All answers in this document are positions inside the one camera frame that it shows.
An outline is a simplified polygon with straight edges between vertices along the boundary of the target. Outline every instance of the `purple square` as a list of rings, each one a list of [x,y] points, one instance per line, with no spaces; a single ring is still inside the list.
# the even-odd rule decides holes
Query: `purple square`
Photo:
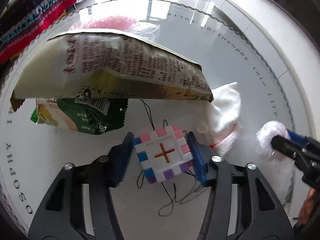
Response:
[[[147,181],[152,184],[152,183],[155,183],[157,181],[156,177],[150,177],[150,178],[147,178]]]
[[[183,163],[179,167],[180,167],[181,172],[185,172],[185,171],[189,170],[188,163]]]
[[[173,172],[172,170],[167,170],[163,172],[163,175],[166,179],[171,179],[173,177]]]

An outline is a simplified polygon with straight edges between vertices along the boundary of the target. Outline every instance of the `green snack package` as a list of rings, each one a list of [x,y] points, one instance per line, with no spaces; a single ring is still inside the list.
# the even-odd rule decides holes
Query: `green snack package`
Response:
[[[37,99],[31,121],[99,135],[123,127],[127,107],[127,99]]]

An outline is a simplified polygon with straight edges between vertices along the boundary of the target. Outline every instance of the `barcode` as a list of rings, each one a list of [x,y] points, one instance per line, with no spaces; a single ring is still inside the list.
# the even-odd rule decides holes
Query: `barcode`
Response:
[[[75,103],[77,104],[84,104],[91,106],[104,115],[107,115],[110,102],[106,100],[105,98],[99,98],[99,99],[88,99],[88,98],[76,98]]]

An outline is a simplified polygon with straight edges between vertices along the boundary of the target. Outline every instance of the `colorful textile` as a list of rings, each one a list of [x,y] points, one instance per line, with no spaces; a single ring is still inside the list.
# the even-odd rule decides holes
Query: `colorful textile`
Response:
[[[0,18],[0,62],[22,51],[76,0],[17,0]]]

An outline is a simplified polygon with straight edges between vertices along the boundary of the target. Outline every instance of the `colorful puzzle cube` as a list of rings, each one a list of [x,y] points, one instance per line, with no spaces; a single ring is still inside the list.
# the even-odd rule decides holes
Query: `colorful puzzle cube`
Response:
[[[149,183],[171,179],[187,171],[193,159],[181,130],[157,128],[134,139],[135,149]]]

